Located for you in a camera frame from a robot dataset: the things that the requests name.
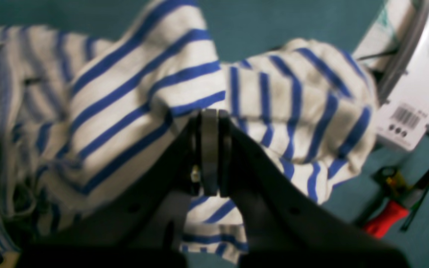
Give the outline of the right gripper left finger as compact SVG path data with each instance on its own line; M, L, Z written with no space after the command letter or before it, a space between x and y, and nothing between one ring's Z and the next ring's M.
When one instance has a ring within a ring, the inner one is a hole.
M179 251L193 197L216 196L219 112L205 109L120 197L24 249L17 268L186 268Z

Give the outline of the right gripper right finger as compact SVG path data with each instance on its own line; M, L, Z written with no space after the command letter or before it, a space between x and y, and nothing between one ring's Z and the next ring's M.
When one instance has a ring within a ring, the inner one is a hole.
M226 111L218 113L219 190L239 210L248 243L240 268L408 268L393 246L302 194Z

